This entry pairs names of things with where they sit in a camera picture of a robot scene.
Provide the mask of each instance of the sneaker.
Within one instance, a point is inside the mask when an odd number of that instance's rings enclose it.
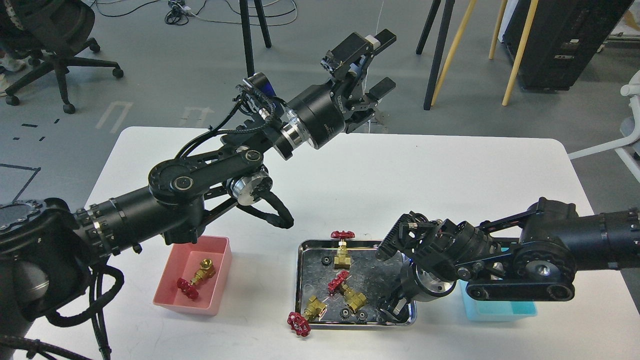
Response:
[[[3,58],[0,58],[0,65],[2,65],[7,71],[18,72],[24,69],[27,64],[19,59],[14,59],[5,54]]]
[[[11,84],[9,84],[9,81],[4,78],[4,74],[0,74],[0,97],[6,96],[6,92],[4,91],[9,86],[11,86]]]

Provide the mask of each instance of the pink bin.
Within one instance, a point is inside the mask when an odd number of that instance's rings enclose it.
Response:
[[[180,277],[191,280],[205,258],[213,261],[216,274],[198,284],[200,295],[191,300],[178,289],[177,281]],[[196,244],[174,244],[154,296],[154,305],[179,313],[209,316],[217,314],[230,266],[231,248],[228,238],[201,236]]]

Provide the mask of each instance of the blue plastic box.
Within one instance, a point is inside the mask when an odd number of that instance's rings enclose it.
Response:
[[[465,304],[467,318],[480,322],[512,322],[536,316],[538,310],[533,301],[477,301],[467,295],[466,281],[458,281]]]

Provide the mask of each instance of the red valve handwheel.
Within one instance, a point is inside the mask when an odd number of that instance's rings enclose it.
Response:
[[[178,279],[178,289],[182,290],[182,293],[185,294],[189,299],[195,300],[198,298],[199,293],[196,290],[195,286],[191,285],[191,283],[183,278]]]
[[[334,231],[331,233],[331,239],[353,239],[356,234],[353,231]]]
[[[338,287],[347,279],[347,277],[349,277],[349,272],[347,270],[339,272],[338,276],[336,276],[335,279],[331,280],[329,282],[329,285],[327,286],[329,294],[335,294],[335,292],[338,290]]]
[[[291,330],[296,331],[296,335],[307,336],[311,332],[311,326],[304,316],[300,313],[290,312],[287,323],[291,325]]]

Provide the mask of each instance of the silver tray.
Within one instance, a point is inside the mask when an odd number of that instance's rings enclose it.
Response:
[[[307,306],[307,301],[313,295],[327,304],[326,313],[322,318],[316,318],[309,325],[312,329],[341,328],[363,329],[366,327],[410,325],[416,317],[415,303],[410,302],[409,319],[406,322],[395,323],[386,321],[376,308],[378,299],[390,291],[390,285],[400,272],[400,267],[406,261],[405,257],[397,253],[391,259],[381,262],[376,259],[376,250],[380,240],[347,240],[351,268],[347,284],[355,291],[362,292],[367,297],[367,304],[356,314],[341,317],[342,310],[347,307],[344,297],[340,294],[329,296],[327,285],[343,269],[333,269],[333,257],[338,249],[338,240],[307,240],[298,248],[298,274],[296,276],[296,312],[301,313]],[[325,266],[321,260],[329,256],[331,264]],[[359,320],[359,312],[365,312],[365,320]]]

